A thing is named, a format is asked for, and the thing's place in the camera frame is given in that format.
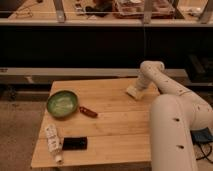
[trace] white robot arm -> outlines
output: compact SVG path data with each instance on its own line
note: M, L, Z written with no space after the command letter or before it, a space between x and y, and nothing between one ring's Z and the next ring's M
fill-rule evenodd
M139 100L150 82L161 90L150 109L153 171L197 171L191 130L213 123L212 107L193 91L162 73L164 64L145 61L127 93Z

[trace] green bowl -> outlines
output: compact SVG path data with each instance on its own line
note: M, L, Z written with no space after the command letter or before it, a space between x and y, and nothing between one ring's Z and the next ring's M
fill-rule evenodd
M74 113L77 107L77 95L68 90L56 92L47 100L47 111L56 118L62 118Z

